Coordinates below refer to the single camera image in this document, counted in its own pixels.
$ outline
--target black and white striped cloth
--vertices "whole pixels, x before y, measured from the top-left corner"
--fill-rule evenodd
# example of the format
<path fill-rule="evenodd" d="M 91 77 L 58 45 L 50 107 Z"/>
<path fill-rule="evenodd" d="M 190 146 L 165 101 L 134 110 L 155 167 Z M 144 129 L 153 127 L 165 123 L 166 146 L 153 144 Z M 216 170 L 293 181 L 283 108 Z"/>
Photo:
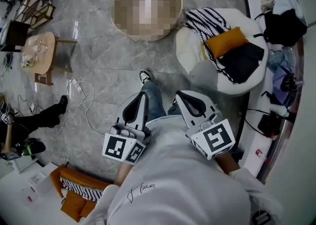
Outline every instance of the black and white striped cloth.
<path fill-rule="evenodd" d="M 104 191 L 100 189 L 94 189 L 91 187 L 83 186 L 65 178 L 60 178 L 60 181 L 63 184 L 63 187 L 66 188 L 68 191 L 73 191 L 76 194 L 82 196 L 84 199 L 91 200 L 94 202 L 98 202 Z"/>
<path fill-rule="evenodd" d="M 186 11 L 187 23 L 185 26 L 195 31 L 204 45 L 204 51 L 209 60 L 211 60 L 218 73 L 223 73 L 230 81 L 233 79 L 225 72 L 225 66 L 218 59 L 214 58 L 212 50 L 205 42 L 207 39 L 230 30 L 226 20 L 214 9 L 203 8 Z"/>

